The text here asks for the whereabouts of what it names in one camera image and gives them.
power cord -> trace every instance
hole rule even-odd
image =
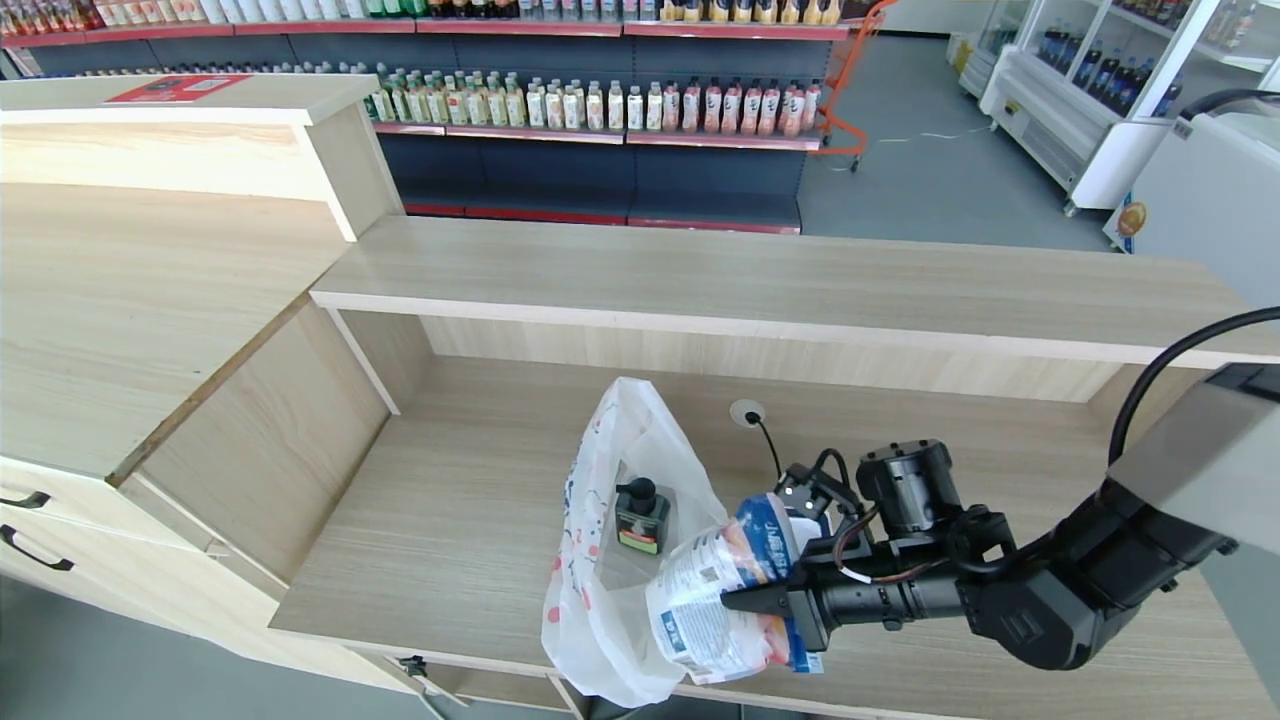
[[[778,451],[777,448],[773,447],[773,438],[769,436],[769,428],[764,427],[764,418],[760,418],[760,414],[756,413],[755,410],[749,410],[746,415],[742,416],[742,419],[746,420],[748,425],[755,425],[756,428],[760,428],[760,432],[764,433],[764,441],[769,443],[769,455],[773,456],[773,469],[777,471],[776,477],[781,480],[782,462],[778,462]]]

bottled drink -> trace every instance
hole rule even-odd
[[[1089,77],[1093,76],[1093,70],[1098,68],[1098,63],[1102,60],[1102,41],[1094,40],[1093,47],[1084,54],[1084,59],[1080,60],[1080,69],[1075,72],[1075,87],[1088,87]]]
[[[1107,90],[1111,88],[1111,81],[1115,78],[1116,69],[1120,68],[1120,49],[1116,47],[1111,53],[1112,55],[1098,65],[1098,74],[1093,78],[1093,85],[1089,86],[1089,95],[1098,100],[1102,100]]]
[[[1172,108],[1174,100],[1183,94],[1183,73],[1178,73],[1174,77],[1174,82],[1169,83],[1169,90],[1165,91],[1165,96],[1160,99],[1156,104],[1156,117],[1164,118],[1169,115],[1169,109]]]

plastic bag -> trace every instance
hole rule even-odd
[[[672,505],[663,552],[728,521],[658,391],[618,378],[591,415],[564,483],[564,534],[543,603],[543,648],[579,691],[623,707],[663,701],[685,676],[684,666],[663,657],[645,607],[660,559],[617,539],[614,486],[639,475]]]
[[[727,525],[671,550],[645,593],[663,656],[699,685],[754,675],[771,662],[822,673],[792,620],[730,610],[719,597],[785,579],[803,547],[786,506],[768,493],[744,500]]]

cabinet door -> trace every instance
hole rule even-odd
[[[269,630],[276,601],[195,547],[37,514],[0,519],[0,571],[264,662],[404,692],[347,648]]]

snack bag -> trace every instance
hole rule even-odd
[[[773,493],[742,501],[728,524],[671,550],[645,588],[649,623],[663,656],[694,683],[754,675],[769,662],[822,673],[790,619],[730,610],[726,592],[785,579],[800,559],[786,507]]]

